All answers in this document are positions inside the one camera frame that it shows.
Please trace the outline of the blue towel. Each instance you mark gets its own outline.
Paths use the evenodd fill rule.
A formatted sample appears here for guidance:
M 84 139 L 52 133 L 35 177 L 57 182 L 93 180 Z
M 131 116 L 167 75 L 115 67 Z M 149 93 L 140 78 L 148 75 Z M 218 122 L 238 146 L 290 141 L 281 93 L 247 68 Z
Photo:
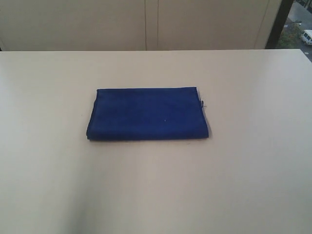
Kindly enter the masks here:
M 98 89 L 86 131 L 90 141 L 209 137 L 196 87 Z

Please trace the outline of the white van outside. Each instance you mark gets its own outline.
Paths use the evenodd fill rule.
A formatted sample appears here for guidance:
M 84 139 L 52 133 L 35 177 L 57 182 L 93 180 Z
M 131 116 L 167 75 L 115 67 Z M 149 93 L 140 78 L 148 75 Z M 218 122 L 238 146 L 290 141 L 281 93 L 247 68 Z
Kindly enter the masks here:
M 305 45 L 312 46 L 312 30 L 303 30 L 300 38 Z

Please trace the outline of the black window frame post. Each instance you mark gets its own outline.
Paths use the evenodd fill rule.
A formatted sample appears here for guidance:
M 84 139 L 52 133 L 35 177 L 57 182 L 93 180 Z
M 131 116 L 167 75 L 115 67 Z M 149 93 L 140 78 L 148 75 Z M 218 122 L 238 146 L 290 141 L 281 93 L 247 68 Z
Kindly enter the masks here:
M 265 49 L 275 49 L 280 38 L 284 24 L 292 7 L 293 0 L 282 0 L 277 11 L 271 32 L 269 34 Z

